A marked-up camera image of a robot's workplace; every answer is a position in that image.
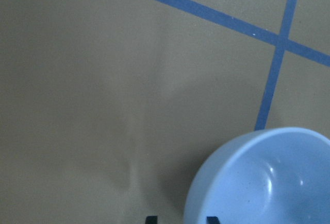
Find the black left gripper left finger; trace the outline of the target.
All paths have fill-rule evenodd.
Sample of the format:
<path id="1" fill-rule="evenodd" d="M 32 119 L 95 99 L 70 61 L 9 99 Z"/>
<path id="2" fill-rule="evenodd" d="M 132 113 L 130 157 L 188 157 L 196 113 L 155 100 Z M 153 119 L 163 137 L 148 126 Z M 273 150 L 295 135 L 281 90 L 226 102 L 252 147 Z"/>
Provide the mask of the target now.
<path id="1" fill-rule="evenodd" d="M 147 216 L 145 224 L 157 224 L 157 216 Z"/>

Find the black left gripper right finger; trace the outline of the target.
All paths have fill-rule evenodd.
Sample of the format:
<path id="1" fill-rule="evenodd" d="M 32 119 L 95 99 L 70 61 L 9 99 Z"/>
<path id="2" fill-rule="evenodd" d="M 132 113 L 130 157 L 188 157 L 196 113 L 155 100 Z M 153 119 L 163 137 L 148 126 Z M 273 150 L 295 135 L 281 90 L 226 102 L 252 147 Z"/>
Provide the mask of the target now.
<path id="1" fill-rule="evenodd" d="M 206 222 L 207 224 L 220 224 L 220 221 L 216 216 L 207 216 Z"/>

